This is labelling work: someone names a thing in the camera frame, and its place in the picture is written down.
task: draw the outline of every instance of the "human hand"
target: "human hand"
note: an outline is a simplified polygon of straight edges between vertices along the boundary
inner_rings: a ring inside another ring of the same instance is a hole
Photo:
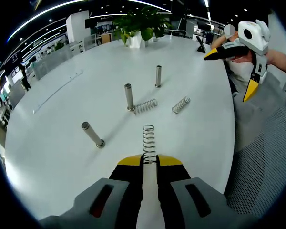
[[[269,49],[267,54],[265,55],[267,58],[267,64],[272,64],[273,62],[273,56],[274,56],[274,50]],[[248,54],[246,56],[236,56],[232,59],[234,63],[244,63],[244,62],[250,62],[252,63],[252,51],[249,50]]]

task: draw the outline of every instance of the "white tabletop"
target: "white tabletop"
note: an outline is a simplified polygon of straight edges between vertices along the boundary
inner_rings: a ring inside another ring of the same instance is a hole
[[[176,157],[191,177],[224,192],[234,150],[233,101],[222,61],[204,61],[197,48],[198,42],[177,37],[140,50],[114,41],[73,57],[36,82],[11,113],[6,171],[37,219],[64,213],[120,160],[141,154],[145,124],[155,126],[157,153]],[[161,88],[154,87],[157,65]],[[137,116],[128,112],[126,83],[132,84],[135,104],[156,98],[158,106]],[[185,96],[191,102],[174,114],[172,107]],[[84,133],[84,121],[105,140],[105,148]]]

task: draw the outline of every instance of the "metal cylinder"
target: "metal cylinder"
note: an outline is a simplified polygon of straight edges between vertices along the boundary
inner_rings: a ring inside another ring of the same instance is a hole
[[[130,83],[125,84],[125,93],[126,93],[126,100],[127,100],[127,109],[129,111],[133,110],[133,91],[132,85]]]
[[[105,146],[104,140],[99,138],[99,136],[96,134],[96,132],[93,130],[93,128],[90,126],[88,122],[82,123],[82,129],[89,136],[89,138],[91,138],[92,141],[95,142],[97,147],[103,148]]]
[[[161,70],[162,67],[160,65],[157,66],[157,72],[156,72],[156,84],[155,87],[161,87]]]

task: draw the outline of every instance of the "ceiling light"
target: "ceiling light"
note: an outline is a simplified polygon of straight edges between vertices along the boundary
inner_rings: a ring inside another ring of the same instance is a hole
[[[40,43],[40,44],[36,45],[31,51],[33,51],[34,49],[36,49],[36,48],[39,47],[40,45],[44,44],[47,40],[49,40],[49,39],[51,39],[51,38],[53,38],[53,37],[56,37],[57,35],[59,35],[59,33],[57,33],[57,34],[55,34],[55,35],[49,37],[49,38],[46,39],[46,40],[44,40],[43,43]]]
[[[209,2],[208,2],[208,0],[204,0],[204,3],[205,3],[205,6],[206,6],[206,7],[209,7]]]
[[[93,16],[93,17],[90,17],[90,18],[100,18],[100,17],[117,16],[117,15],[127,15],[127,13],[116,13],[116,14],[99,15],[99,16]]]
[[[164,8],[162,8],[162,7],[160,7],[160,6],[156,6],[156,5],[147,3],[147,2],[137,1],[137,0],[128,0],[128,1],[137,2],[137,3],[141,3],[141,4],[144,4],[144,5],[148,5],[148,6],[153,6],[153,7],[156,7],[156,8],[158,8],[158,9],[161,9],[161,10],[163,10],[163,11],[166,11],[166,12],[171,13],[171,11],[169,11],[169,10],[167,10],[167,9],[164,9]]]
[[[51,30],[51,31],[47,32],[46,34],[44,34],[44,35],[40,36],[39,38],[37,38],[36,40],[34,40],[31,44],[33,44],[35,41],[38,41],[40,38],[42,38],[43,36],[49,34],[50,32],[53,32],[53,31],[55,31],[55,30],[57,30],[57,29],[60,29],[61,27],[64,27],[64,26],[66,26],[66,25],[62,25],[62,26],[60,26],[60,27],[57,27],[57,28],[54,29],[54,30]],[[27,47],[25,47],[24,49],[22,49],[21,52],[23,52],[23,51],[24,51],[26,48],[28,48],[31,44],[29,44]]]
[[[80,2],[80,1],[88,1],[88,0],[73,0],[73,1],[69,1],[69,2],[65,2],[65,3],[62,3],[62,4],[59,4],[57,6],[54,6],[54,7],[51,7],[37,15],[35,15],[34,17],[30,18],[28,21],[26,21],[25,23],[23,23],[20,27],[18,27],[18,29],[15,30],[15,32],[12,33],[12,35],[8,38],[7,41],[9,41],[16,33],[18,33],[23,27],[25,27],[27,24],[29,24],[30,22],[32,22],[33,20],[35,20],[36,18],[40,17],[41,15],[51,11],[51,10],[54,10],[56,8],[59,8],[59,7],[62,7],[62,6],[65,6],[65,5],[69,5],[69,4],[72,4],[72,3],[76,3],[76,2]]]

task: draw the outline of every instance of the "coil spring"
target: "coil spring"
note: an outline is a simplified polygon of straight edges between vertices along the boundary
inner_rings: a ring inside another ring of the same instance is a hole
[[[143,163],[156,163],[156,150],[154,141],[154,126],[143,126]]]
[[[141,103],[141,104],[138,104],[138,105],[134,106],[133,107],[133,112],[136,115],[136,114],[148,111],[148,110],[154,108],[157,105],[158,105],[157,100],[156,99],[152,99],[152,100],[149,100],[149,101],[146,101],[144,103]]]
[[[182,100],[180,100],[179,103],[177,103],[173,108],[172,111],[174,113],[179,113],[189,102],[191,101],[190,98],[184,97]]]

